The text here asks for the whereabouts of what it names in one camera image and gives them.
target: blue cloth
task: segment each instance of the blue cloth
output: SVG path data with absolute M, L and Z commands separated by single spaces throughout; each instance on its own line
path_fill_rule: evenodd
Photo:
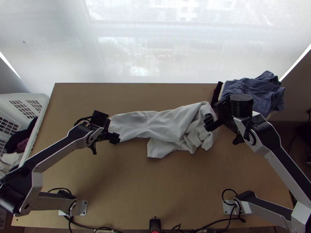
M 284 91 L 278 76 L 265 71 L 257 78 L 243 78 L 226 81 L 222 98 L 229 98 L 234 94 L 250 94 L 254 99 L 253 110 L 267 117 L 269 113 L 284 109 Z

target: tabletop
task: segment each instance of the tabletop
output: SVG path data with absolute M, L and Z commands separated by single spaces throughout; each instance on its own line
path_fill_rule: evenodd
M 35 154 L 67 135 L 77 119 L 94 110 L 109 114 L 162 111 L 211 101 L 216 84 L 56 83 L 33 149 Z M 170 229 L 200 228 L 228 218 L 222 208 L 222 191 L 252 190 L 257 197 L 292 207 L 288 189 L 266 162 L 246 144 L 232 145 L 235 134 L 220 127 L 211 149 L 191 155 L 175 151 L 163 159 L 147 158 L 148 139 L 136 138 L 112 145 L 97 143 L 97 155 L 75 150 L 44 172 L 44 187 L 66 187 L 80 200 L 88 200 L 86 216 L 75 221 L 119 230 L 148 229 L 149 219 L 162 220 Z M 272 226 L 257 216 L 231 227 Z M 67 228 L 58 211 L 32 211 L 14 217 L 14 226 Z M 225 227 L 227 222 L 215 227 Z

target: white cloth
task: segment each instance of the white cloth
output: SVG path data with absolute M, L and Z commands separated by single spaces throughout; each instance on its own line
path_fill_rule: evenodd
M 174 110 L 137 111 L 110 117 L 110 132 L 120 134 L 120 141 L 135 137 L 149 138 L 147 156 L 163 158 L 175 150 L 187 150 L 191 154 L 201 146 L 208 150 L 213 145 L 216 130 L 204 128 L 205 115 L 216 115 L 208 102 L 190 104 Z
M 23 153 L 3 154 L 0 158 L 0 178 L 4 177 L 11 168 L 19 165 L 22 159 Z

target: white plastic basket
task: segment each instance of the white plastic basket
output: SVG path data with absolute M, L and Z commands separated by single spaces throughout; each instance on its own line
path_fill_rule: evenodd
M 14 93 L 0 95 L 0 156 L 6 153 L 4 145 L 16 132 L 27 129 L 38 117 L 20 164 L 29 157 L 42 123 L 49 97 L 45 94 Z

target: black strap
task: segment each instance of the black strap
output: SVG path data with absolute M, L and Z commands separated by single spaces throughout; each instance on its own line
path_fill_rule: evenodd
M 218 96 L 221 91 L 223 82 L 218 82 L 216 88 L 214 89 L 213 97 L 211 99 L 211 107 L 214 108 L 214 104 L 218 102 Z

